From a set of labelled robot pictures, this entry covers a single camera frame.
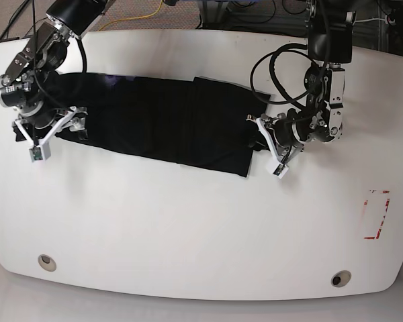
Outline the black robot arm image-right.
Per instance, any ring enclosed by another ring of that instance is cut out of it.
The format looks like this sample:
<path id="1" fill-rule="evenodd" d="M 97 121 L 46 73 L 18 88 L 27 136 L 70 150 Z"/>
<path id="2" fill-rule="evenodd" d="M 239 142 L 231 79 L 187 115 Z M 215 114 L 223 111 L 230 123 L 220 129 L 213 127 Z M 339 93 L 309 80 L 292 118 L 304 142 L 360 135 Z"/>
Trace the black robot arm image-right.
<path id="1" fill-rule="evenodd" d="M 271 157 L 269 174 L 282 178 L 289 161 L 313 141 L 331 142 L 343 132 L 344 64 L 352 60 L 352 32 L 355 23 L 354 1 L 309 1 L 307 44 L 290 43 L 266 54 L 269 74 L 283 97 L 281 105 L 293 107 L 275 117 L 248 115 L 257 124 L 263 139 L 257 144 Z M 304 75 L 305 91 L 291 97 L 276 74 L 275 63 L 283 53 L 299 54 L 310 61 Z"/>

